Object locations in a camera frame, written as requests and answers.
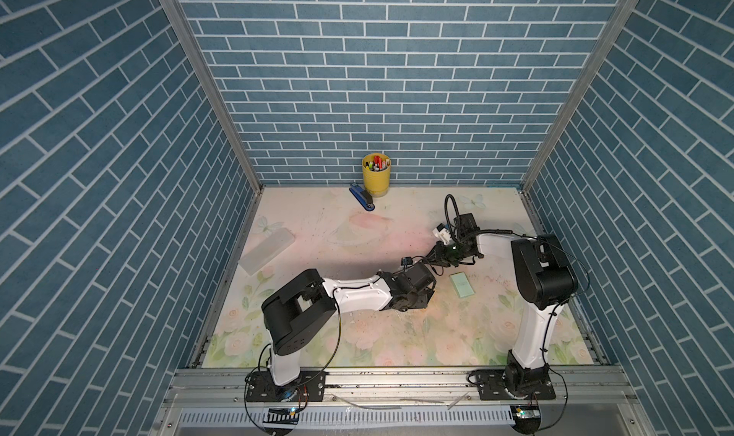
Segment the green box lid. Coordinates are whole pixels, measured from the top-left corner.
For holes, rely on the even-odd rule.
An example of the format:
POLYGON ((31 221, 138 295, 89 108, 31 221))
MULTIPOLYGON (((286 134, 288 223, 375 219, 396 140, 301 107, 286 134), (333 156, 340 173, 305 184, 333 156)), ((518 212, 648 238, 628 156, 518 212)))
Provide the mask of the green box lid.
POLYGON ((469 298, 475 295, 468 276, 465 273, 455 273, 449 276, 458 298, 469 298))

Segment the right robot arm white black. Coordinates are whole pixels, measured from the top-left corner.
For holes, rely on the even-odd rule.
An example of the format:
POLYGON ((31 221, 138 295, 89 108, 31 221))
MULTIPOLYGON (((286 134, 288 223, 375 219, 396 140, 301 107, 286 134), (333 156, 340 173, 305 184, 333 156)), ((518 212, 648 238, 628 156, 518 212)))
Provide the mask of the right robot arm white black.
POLYGON ((443 201, 443 213, 445 221, 433 231, 437 242, 418 262, 437 274, 439 269, 474 265, 492 253, 510 256, 525 309, 517 339, 508 350, 502 383, 506 394, 515 399, 551 392, 550 338, 557 318, 579 287, 569 256, 555 235, 481 228, 472 214, 459 211, 451 194, 443 201))

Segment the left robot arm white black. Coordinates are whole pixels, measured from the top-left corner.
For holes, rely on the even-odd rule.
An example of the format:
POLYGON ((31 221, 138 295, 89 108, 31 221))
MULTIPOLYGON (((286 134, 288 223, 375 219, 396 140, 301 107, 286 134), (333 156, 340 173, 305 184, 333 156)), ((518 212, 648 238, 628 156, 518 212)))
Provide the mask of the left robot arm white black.
POLYGON ((359 311, 406 312, 426 308, 437 280, 422 262, 366 279, 327 279, 307 269, 261 305, 271 338, 269 371, 276 386, 298 384, 300 351, 332 316, 359 311))

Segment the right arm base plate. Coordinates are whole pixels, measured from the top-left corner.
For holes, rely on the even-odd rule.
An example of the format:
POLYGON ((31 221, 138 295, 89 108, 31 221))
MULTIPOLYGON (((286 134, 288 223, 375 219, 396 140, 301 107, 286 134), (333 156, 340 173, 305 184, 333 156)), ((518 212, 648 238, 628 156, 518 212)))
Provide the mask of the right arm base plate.
POLYGON ((477 388, 481 401, 552 401, 556 393, 548 368, 516 370, 512 368, 477 369, 466 380, 477 388))

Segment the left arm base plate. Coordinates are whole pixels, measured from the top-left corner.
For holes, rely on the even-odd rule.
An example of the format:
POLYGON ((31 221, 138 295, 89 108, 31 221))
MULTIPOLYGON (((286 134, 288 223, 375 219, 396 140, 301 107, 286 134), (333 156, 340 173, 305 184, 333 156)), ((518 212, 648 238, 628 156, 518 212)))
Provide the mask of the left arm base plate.
POLYGON ((246 380, 245 399, 250 403, 322 402, 326 374, 304 370, 290 384, 277 386, 271 371, 254 370, 246 380))

